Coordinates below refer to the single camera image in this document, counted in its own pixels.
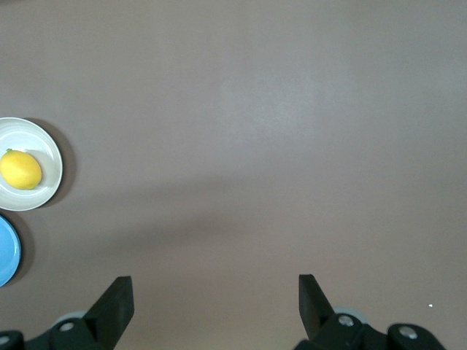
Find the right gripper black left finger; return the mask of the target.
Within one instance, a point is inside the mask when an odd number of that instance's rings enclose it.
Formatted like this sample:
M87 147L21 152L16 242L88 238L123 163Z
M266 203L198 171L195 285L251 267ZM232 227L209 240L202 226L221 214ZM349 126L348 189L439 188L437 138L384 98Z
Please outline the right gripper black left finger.
M121 276L83 316L63 319L29 340L18 330L1 331L0 350L114 350L133 315L132 279Z

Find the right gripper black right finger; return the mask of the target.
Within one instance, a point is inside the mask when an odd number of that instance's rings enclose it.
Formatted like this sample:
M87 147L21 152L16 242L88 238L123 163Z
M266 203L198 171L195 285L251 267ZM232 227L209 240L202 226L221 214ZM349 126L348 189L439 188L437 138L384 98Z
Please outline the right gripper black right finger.
M312 274L298 277L298 309L308 338L295 350L445 350L430 331L395 323L386 333L348 312L336 312Z

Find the yellow lemon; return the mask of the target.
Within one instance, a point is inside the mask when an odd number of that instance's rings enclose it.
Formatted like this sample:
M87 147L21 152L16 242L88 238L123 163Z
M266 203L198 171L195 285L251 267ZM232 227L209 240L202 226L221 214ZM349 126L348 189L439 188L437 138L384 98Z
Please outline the yellow lemon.
M33 190L42 180L42 168L30 154L7 149L0 159L0 175L17 190Z

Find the blue round plate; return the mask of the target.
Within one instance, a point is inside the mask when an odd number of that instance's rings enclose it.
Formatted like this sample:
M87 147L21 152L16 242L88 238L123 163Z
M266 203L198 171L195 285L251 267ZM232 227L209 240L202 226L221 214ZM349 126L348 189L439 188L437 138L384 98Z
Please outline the blue round plate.
M21 261L21 242L14 226L0 215L0 288L15 276Z

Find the beige round plate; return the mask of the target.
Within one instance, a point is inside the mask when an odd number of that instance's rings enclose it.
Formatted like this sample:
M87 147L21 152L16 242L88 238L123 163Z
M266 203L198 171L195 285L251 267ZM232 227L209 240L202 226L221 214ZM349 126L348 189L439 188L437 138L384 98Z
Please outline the beige round plate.
M63 177L61 151L51 135L34 122L17 117L0 118L0 159L9 151L32 156L42 171L32 190L16 189L0 175L0 209L29 211L45 205L58 191Z

